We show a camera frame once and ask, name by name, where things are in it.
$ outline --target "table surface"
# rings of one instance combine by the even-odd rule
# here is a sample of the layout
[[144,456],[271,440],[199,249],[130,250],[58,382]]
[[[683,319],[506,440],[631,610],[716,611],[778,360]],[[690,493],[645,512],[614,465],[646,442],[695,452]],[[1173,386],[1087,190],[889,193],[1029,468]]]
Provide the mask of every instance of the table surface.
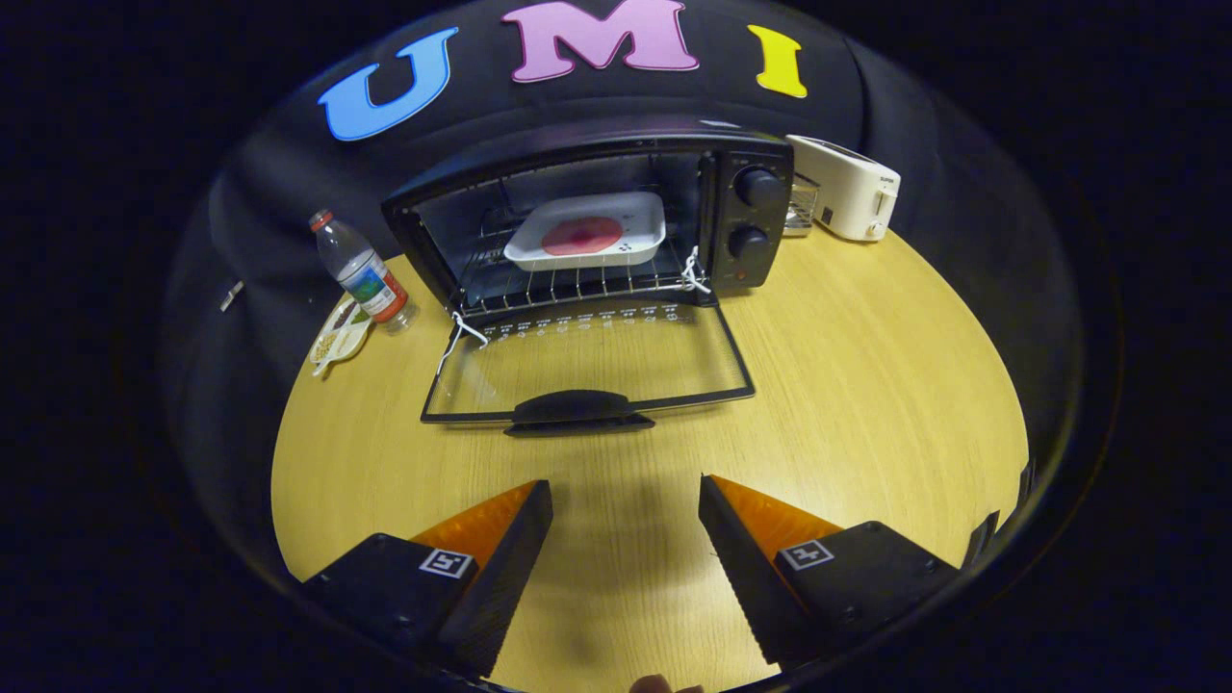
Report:
[[405,258],[388,265],[420,317],[373,330],[325,380],[304,363],[274,456],[278,544],[304,580],[373,531],[409,538],[548,480],[554,520],[492,676],[504,686],[609,693],[663,673],[719,691],[777,673],[697,519],[701,475],[840,527],[878,519],[952,565],[988,513],[1016,503],[1027,449],[1009,375],[893,233],[785,238],[764,286],[721,295],[756,395],[615,435],[420,423],[452,323]]

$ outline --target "oven door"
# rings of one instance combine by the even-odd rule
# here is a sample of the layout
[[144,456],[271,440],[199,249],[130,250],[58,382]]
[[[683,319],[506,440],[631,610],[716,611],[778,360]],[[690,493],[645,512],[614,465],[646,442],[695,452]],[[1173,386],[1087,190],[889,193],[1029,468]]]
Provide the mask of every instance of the oven door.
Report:
[[697,305],[678,293],[683,300],[633,295],[532,307],[476,328],[487,345],[455,327],[420,418],[561,432],[638,420],[646,428],[653,423],[630,414],[752,397],[717,300]]

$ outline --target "control panel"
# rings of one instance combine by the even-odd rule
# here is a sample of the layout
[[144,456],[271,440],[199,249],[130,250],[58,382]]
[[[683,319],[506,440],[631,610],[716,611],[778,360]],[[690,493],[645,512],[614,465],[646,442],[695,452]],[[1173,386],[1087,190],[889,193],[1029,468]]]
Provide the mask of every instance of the control panel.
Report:
[[718,162],[716,238],[711,244],[715,286],[760,286],[779,252],[791,196],[791,149],[727,152]]

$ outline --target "wire rack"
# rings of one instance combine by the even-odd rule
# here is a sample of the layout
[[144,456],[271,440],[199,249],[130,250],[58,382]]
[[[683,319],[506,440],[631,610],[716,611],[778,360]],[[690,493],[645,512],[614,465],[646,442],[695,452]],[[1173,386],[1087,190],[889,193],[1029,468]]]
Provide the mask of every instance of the wire rack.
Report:
[[[655,254],[641,264],[617,264],[617,258],[611,264],[598,268],[526,271],[504,256],[505,244],[520,223],[520,218],[510,216],[505,223],[495,224],[504,228],[485,224],[489,232],[479,236],[451,300],[463,316],[684,289],[681,273],[692,244],[681,239],[673,228],[674,224],[668,224],[668,237]],[[700,281],[707,282],[705,271],[701,268],[697,271]]]

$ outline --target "bottle label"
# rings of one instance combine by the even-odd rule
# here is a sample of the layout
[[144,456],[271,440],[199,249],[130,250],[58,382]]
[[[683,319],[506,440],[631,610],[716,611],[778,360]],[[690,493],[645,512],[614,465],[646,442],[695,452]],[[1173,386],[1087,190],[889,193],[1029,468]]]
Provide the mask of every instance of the bottle label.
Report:
[[376,253],[367,264],[342,280],[342,289],[355,296],[363,312],[378,323],[388,321],[407,305],[407,290]]

